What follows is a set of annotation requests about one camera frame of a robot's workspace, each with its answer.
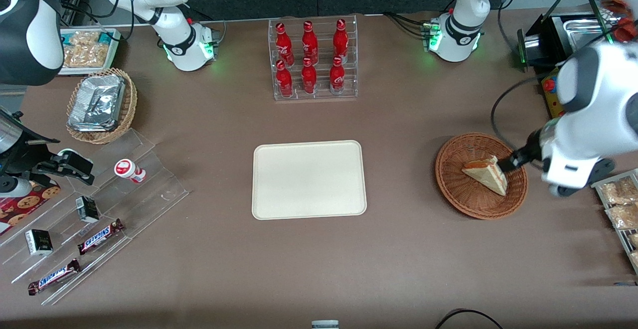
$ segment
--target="red bottle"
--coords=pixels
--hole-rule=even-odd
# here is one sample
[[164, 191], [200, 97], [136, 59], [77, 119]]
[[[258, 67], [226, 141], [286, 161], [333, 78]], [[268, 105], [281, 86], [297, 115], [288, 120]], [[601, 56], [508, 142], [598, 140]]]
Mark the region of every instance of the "red bottle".
[[301, 38], [304, 45], [304, 56], [309, 57], [313, 61], [313, 65], [319, 62], [319, 42], [317, 35], [313, 31], [313, 23], [304, 21], [304, 36]]
[[304, 82], [304, 91], [312, 95], [317, 90], [317, 70], [313, 66], [312, 59], [304, 58], [304, 67], [301, 69], [301, 79]]
[[280, 22], [275, 25], [277, 30], [277, 51], [286, 67], [290, 67], [295, 63], [295, 56], [292, 54], [292, 41], [286, 33], [286, 27]]
[[346, 20], [340, 18], [337, 20], [337, 32], [332, 38], [334, 45], [334, 55], [341, 58], [341, 63], [348, 62], [348, 33], [346, 33]]
[[277, 60], [276, 77], [281, 96], [285, 98], [292, 97], [292, 76], [290, 75], [290, 71], [286, 69], [286, 65], [282, 60]]
[[346, 75], [341, 58], [335, 56], [332, 60], [332, 68], [330, 69], [330, 92], [333, 95], [341, 95], [343, 93], [343, 79]]

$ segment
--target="sandwich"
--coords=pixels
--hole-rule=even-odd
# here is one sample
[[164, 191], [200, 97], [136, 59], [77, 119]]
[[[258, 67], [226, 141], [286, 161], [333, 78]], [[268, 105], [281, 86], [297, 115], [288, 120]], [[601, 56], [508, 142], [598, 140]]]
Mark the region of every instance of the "sandwich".
[[492, 156], [490, 159], [466, 163], [462, 171], [499, 195], [505, 195], [507, 178], [497, 163], [496, 156]]

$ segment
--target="black machine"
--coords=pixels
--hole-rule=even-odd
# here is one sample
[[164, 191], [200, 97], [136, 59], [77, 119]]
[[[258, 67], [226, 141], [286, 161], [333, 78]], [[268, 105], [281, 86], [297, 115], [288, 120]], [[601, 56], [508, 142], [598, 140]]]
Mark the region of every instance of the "black machine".
[[47, 144], [59, 140], [45, 138], [23, 126], [22, 113], [13, 115], [0, 109], [0, 197], [21, 197], [31, 191], [30, 181], [50, 186], [49, 174], [73, 177], [93, 184], [93, 163], [73, 150], [53, 154]]

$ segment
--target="wicker basket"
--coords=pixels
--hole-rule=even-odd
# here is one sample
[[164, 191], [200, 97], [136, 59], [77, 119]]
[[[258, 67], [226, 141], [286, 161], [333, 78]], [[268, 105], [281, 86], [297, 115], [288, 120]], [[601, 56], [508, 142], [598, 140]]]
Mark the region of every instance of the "wicker basket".
[[473, 132], [456, 136], [439, 151], [435, 164], [441, 192], [459, 211], [479, 219], [499, 219], [516, 211], [528, 191], [527, 172], [520, 168], [505, 174], [507, 192], [503, 197], [461, 171], [470, 161], [496, 156], [503, 159], [512, 150], [492, 136]]
[[[131, 127], [131, 122], [133, 122], [133, 117], [135, 116], [135, 106], [137, 104], [137, 90], [135, 89], [135, 84], [132, 82], [131, 78], [126, 74], [126, 72], [117, 68], [109, 68], [107, 70], [96, 72], [95, 74], [91, 74], [88, 77], [106, 75], [119, 75], [126, 81], [125, 95], [120, 110], [118, 127], [111, 132], [80, 132], [75, 131], [67, 125], [66, 129], [76, 140], [90, 142], [94, 145], [104, 145], [104, 143], [109, 143], [116, 140]], [[73, 104], [75, 104], [75, 97], [77, 97], [80, 84], [82, 84], [81, 81], [77, 84], [77, 86], [75, 86], [75, 91], [73, 91], [73, 95], [71, 95], [69, 106], [66, 107], [67, 116], [71, 115], [71, 110], [73, 109]]]

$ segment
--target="can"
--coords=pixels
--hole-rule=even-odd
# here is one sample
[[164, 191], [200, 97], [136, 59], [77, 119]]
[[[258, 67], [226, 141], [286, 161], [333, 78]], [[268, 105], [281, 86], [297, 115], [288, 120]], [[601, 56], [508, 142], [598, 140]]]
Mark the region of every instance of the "can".
[[146, 179], [146, 170], [128, 159], [118, 161], [114, 171], [116, 175], [122, 178], [128, 178], [135, 183], [142, 183], [142, 181]]

